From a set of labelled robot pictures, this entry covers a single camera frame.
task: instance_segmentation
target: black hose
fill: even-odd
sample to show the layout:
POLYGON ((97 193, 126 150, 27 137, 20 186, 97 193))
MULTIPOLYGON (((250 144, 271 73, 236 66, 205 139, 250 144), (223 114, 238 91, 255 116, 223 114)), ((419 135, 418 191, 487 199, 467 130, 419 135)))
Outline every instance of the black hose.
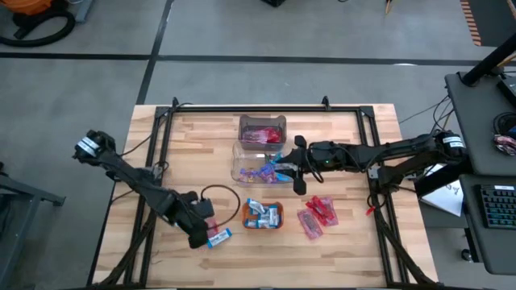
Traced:
POLYGON ((32 31, 34 28, 36 28, 41 23, 53 19, 55 17, 65 17, 66 18, 66 25, 56 32, 53 35, 45 36, 40 39, 32 39, 32 40, 16 40, 16 39, 8 39, 5 37, 0 36, 0 44, 5 44, 11 47, 17 47, 17 48, 36 48, 40 46, 44 46, 47 44, 53 44, 56 41, 63 39, 67 35, 72 32, 73 28, 75 27, 75 17, 73 14, 66 10, 47 10, 46 12, 34 16, 28 16, 30 17, 31 23, 27 27, 21 27, 20 31, 16 33, 17 38, 23 38, 28 32, 32 31))

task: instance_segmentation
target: black keyboard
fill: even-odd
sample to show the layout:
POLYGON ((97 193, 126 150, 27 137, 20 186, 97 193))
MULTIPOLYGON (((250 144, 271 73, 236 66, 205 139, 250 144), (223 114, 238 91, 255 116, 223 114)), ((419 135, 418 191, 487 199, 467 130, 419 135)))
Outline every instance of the black keyboard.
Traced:
POLYGON ((484 225, 488 228, 516 230, 516 190, 508 185, 478 185, 484 225))

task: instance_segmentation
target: clear plastic container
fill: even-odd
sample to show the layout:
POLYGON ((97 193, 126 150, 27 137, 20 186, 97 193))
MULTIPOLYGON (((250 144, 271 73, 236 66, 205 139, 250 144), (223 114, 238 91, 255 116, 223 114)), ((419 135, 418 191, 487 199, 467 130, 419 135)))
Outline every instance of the clear plastic container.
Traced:
POLYGON ((231 177, 242 186, 291 184, 292 178, 274 172, 274 161, 283 156, 282 151, 245 150, 235 142, 231 177))
POLYGON ((279 151, 287 139, 287 119, 240 116, 239 141, 245 150, 279 151))

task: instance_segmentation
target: white paper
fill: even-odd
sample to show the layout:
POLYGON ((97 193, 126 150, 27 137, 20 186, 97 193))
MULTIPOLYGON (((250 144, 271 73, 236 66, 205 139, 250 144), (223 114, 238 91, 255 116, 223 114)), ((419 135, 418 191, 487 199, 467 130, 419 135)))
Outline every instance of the white paper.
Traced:
MULTIPOLYGON (((435 165, 428 173, 430 174, 438 171, 443 166, 440 164, 435 165)), ((422 197, 421 200, 429 205, 449 212, 451 214, 460 217, 462 213, 462 200, 464 199, 464 193, 458 180, 443 186, 442 188, 436 189, 433 193, 429 193, 422 197)))

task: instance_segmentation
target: orange vacuum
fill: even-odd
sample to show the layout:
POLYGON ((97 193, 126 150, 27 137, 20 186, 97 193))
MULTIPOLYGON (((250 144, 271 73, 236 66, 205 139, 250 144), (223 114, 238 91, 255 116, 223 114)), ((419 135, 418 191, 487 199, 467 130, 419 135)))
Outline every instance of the orange vacuum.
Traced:
POLYGON ((19 27, 14 34, 15 39, 0 36, 0 44, 19 48, 39 47, 63 39, 75 27, 75 17, 68 12, 69 4, 65 0, 0 0, 0 4, 14 12, 13 22, 19 27), (34 28, 55 17, 67 19, 60 31, 41 39, 23 40, 34 28))

